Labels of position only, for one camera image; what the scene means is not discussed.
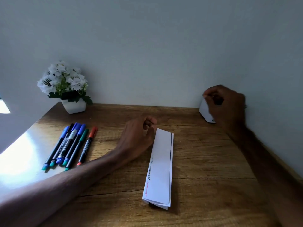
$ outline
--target red marker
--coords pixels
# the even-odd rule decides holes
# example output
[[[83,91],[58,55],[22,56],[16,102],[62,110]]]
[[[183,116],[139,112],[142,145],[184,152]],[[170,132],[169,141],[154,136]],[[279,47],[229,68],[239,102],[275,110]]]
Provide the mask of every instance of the red marker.
[[[94,138],[97,130],[98,130],[98,128],[94,126],[93,129],[92,129],[92,131],[91,131],[91,133],[89,134],[89,138],[86,141],[86,144],[85,144],[85,146],[83,148],[83,151],[81,153],[81,156],[80,156],[80,159],[79,159],[79,162],[78,162],[77,166],[79,166],[82,163],[84,163],[85,157],[86,157],[86,153],[87,153],[87,151],[89,149],[89,145],[93,141],[93,138]]]

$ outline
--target hand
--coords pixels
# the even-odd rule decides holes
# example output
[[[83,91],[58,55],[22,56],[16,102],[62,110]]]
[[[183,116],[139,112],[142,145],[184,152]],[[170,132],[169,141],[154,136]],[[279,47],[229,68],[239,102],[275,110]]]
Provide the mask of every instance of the hand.
[[[204,93],[209,113],[226,133],[245,126],[245,96],[222,85],[208,88]]]
[[[151,116],[138,117],[128,121],[116,148],[122,153],[123,158],[126,158],[128,162],[134,160],[152,145],[156,125],[157,120]]]

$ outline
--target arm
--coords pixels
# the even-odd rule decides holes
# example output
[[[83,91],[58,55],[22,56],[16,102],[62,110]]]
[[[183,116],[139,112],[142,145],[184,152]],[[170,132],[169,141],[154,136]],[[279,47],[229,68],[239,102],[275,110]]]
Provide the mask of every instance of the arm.
[[[245,126],[245,97],[224,86],[203,94],[216,123],[241,150],[284,227],[303,226],[303,187]],[[221,105],[215,102],[221,98]]]
[[[153,143],[156,123],[156,119],[150,116],[131,120],[127,122],[117,147],[111,152],[14,191],[0,202],[2,225],[40,224],[90,185],[141,155]]]

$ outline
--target red handwriting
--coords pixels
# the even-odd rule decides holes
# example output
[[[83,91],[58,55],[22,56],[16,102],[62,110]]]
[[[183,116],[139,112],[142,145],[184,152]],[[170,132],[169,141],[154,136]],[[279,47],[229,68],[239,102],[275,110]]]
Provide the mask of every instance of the red handwriting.
[[[146,191],[145,191],[145,196],[147,197],[147,188],[149,187],[149,182],[147,182],[147,185],[146,185]]]

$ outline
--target forearm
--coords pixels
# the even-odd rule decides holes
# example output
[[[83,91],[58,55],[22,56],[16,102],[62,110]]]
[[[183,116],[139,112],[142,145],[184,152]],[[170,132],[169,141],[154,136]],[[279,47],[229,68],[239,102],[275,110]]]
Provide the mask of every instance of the forearm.
[[[303,226],[302,185],[263,147],[252,131],[238,127],[228,135],[242,151],[283,226]]]
[[[0,203],[4,226],[36,226],[100,178],[127,161],[112,152],[41,182],[16,190]]]

